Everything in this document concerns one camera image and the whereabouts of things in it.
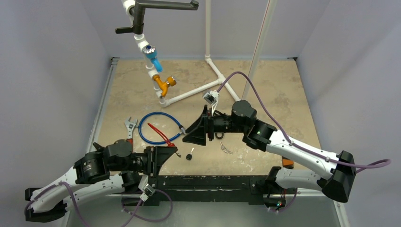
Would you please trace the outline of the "red cable padlock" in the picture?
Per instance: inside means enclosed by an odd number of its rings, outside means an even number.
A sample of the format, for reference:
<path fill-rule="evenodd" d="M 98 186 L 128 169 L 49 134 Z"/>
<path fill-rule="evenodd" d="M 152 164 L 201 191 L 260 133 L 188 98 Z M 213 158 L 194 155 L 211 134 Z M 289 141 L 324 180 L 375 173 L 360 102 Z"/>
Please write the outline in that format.
<path fill-rule="evenodd" d="M 151 123 L 148 123 L 148 126 L 149 126 L 151 129 L 153 129 L 153 130 L 164 140 L 165 144 L 166 144 L 168 147 L 175 147 L 175 144 L 172 143 L 172 142 L 170 141 L 170 139 L 169 139 L 162 131 L 160 131 L 157 127 L 155 127 L 155 126 L 152 125 Z"/>

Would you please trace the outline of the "blue cable lock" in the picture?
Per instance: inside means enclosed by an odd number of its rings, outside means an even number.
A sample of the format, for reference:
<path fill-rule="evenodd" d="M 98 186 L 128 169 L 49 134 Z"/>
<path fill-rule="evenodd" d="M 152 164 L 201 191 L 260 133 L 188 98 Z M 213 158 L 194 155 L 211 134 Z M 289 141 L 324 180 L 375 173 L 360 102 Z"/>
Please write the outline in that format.
<path fill-rule="evenodd" d="M 172 115 L 167 114 L 167 113 L 164 113 L 164 112 L 151 112 L 151 113 L 148 113 L 147 115 L 145 115 L 145 116 L 141 119 L 141 121 L 139 122 L 139 124 L 138 124 L 138 134 L 139 134 L 140 138 L 141 138 L 144 142 L 146 142 L 146 143 L 148 143 L 148 144 L 151 144 L 151 145 L 164 145 L 164 144 L 166 144 L 165 141 L 159 141 L 159 142 L 157 142 L 157 141 L 148 140 L 148 139 L 145 138 L 145 136 L 144 136 L 143 133 L 142 133 L 142 126 L 143 126 L 143 124 L 145 123 L 146 119 L 148 119 L 149 117 L 151 117 L 151 116 L 153 116 L 153 115 L 163 115 L 163 116 L 166 116 L 166 117 L 170 118 L 171 120 L 173 120 L 173 121 L 177 124 L 177 126 L 178 126 L 180 132 L 179 132 L 178 134 L 174 135 L 173 137 L 171 137 L 171 138 L 169 139 L 170 141 L 174 141 L 174 140 L 177 139 L 180 135 L 184 135 L 184 134 L 185 134 L 185 128 L 184 128 L 184 126 L 183 126 L 182 124 L 180 124 L 179 121 L 176 120 Z"/>

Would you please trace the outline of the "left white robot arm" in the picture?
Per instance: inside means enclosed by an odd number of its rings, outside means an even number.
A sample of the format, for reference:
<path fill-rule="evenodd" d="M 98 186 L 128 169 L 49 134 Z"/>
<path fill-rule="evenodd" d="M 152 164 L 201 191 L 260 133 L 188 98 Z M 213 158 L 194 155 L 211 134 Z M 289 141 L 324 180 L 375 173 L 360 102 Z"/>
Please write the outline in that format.
<path fill-rule="evenodd" d="M 144 203 L 157 190 L 151 177 L 158 176 L 162 165 L 178 151 L 175 145 L 167 145 L 135 153 L 128 140 L 106 147 L 94 143 L 94 147 L 49 185 L 26 189 L 26 221 L 51 222 L 83 203 L 115 193 L 140 192 L 139 201 Z"/>

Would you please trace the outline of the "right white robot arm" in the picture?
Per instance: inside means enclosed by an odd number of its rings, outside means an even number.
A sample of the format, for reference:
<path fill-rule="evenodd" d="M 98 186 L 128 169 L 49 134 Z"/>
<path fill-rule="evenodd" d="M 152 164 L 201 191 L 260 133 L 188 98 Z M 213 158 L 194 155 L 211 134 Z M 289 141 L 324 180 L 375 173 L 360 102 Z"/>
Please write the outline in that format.
<path fill-rule="evenodd" d="M 257 119 L 257 111 L 248 101 L 236 101 L 230 115 L 214 116 L 204 106 L 199 118 L 186 130 L 184 143 L 206 146 L 216 132 L 242 133 L 242 141 L 252 149 L 280 155 L 310 169 L 316 180 L 310 189 L 328 198 L 346 203 L 356 177 L 354 157 L 347 151 L 324 151 L 287 136 L 284 131 Z"/>

